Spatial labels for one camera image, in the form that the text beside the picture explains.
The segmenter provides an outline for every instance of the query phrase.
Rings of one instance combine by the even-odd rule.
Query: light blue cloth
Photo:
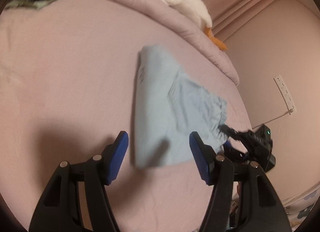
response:
[[[138,168],[179,164],[193,159],[189,134],[197,131],[215,152],[227,137],[227,102],[190,80],[160,46],[143,47],[137,77],[134,142]]]

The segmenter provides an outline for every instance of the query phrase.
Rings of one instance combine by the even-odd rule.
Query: metal screw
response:
[[[102,159],[101,155],[95,155],[94,157],[92,157],[93,160],[95,161],[100,161]]]
[[[219,162],[223,162],[224,159],[225,159],[225,158],[224,158],[223,155],[217,155],[217,156],[216,156],[216,160],[219,161]]]
[[[61,168],[64,168],[64,167],[67,167],[67,166],[68,166],[68,162],[66,162],[66,161],[63,161],[63,162],[60,163],[60,167]]]
[[[252,161],[250,163],[250,165],[253,167],[253,168],[258,168],[259,167],[259,163],[255,162],[255,161]]]

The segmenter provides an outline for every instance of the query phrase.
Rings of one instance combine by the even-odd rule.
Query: blue gripper pad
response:
[[[117,178],[128,144],[128,134],[125,131],[121,131],[115,142],[107,146],[108,148],[102,153],[105,158],[105,163],[108,166],[106,185],[110,185],[111,182]]]
[[[223,146],[225,147],[232,147],[232,145],[231,145],[231,143],[229,142],[229,140],[227,140],[224,144],[223,144]]]
[[[201,179],[203,179],[207,185],[212,185],[209,164],[213,163],[213,158],[215,157],[213,149],[202,142],[197,132],[190,134],[189,145]]]

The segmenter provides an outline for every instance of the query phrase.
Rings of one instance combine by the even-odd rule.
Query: pink bed sheet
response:
[[[113,0],[135,9],[173,30],[216,65],[236,85],[239,76],[229,57],[189,19],[160,0]]]
[[[225,74],[173,31],[111,0],[58,0],[40,11],[6,10],[0,43],[0,192],[25,228],[60,161],[84,161],[119,131],[132,134],[135,74],[144,45],[164,46],[190,77],[226,99],[227,124],[251,128]],[[121,231],[197,228],[212,188],[195,163],[139,171],[130,163],[132,147],[107,187]]]

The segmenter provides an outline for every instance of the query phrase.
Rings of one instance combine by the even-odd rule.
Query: white power strip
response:
[[[293,99],[292,99],[292,97],[290,95],[290,92],[289,92],[289,90],[287,88],[287,85],[284,83],[281,75],[276,76],[273,79],[275,80],[275,82],[276,82],[276,84],[277,84],[277,86],[278,86],[278,88],[279,88],[279,90],[280,90],[280,92],[282,94],[282,97],[283,97],[283,99],[284,99],[284,101],[285,101],[285,103],[287,105],[288,110],[292,109],[293,110],[292,113],[297,112],[297,108],[294,105]]]

